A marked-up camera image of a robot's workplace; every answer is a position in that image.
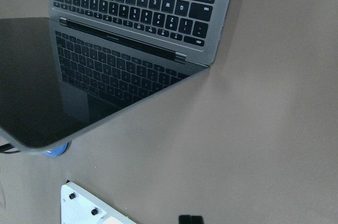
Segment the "grey laptop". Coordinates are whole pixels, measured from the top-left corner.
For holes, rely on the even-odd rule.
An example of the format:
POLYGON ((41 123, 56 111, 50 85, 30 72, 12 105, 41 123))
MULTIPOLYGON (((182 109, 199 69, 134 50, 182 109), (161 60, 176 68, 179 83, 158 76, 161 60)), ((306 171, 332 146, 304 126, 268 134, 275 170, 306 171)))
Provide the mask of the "grey laptop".
POLYGON ((1 20, 1 152, 44 153, 214 61, 230 0, 50 0, 1 20))

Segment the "blue desk lamp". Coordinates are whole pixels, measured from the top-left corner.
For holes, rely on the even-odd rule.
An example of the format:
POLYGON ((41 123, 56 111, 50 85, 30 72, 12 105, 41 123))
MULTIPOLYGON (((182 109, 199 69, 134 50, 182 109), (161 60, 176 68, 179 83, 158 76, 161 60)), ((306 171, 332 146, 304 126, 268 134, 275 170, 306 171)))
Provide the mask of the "blue desk lamp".
POLYGON ((70 146, 71 146, 71 142, 67 142, 65 144, 62 144, 62 145, 56 147, 56 148, 49 149, 49 150, 45 151, 43 153, 43 155, 46 156, 46 157, 50 157, 50 158, 58 157, 58 156, 64 154, 70 146))

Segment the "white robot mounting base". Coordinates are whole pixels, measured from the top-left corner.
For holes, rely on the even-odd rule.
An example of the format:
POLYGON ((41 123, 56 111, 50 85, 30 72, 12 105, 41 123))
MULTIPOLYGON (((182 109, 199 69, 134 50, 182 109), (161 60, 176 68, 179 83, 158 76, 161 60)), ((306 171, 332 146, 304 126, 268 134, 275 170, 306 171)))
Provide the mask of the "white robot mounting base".
POLYGON ((61 223, 134 223, 73 182, 61 187, 61 223))

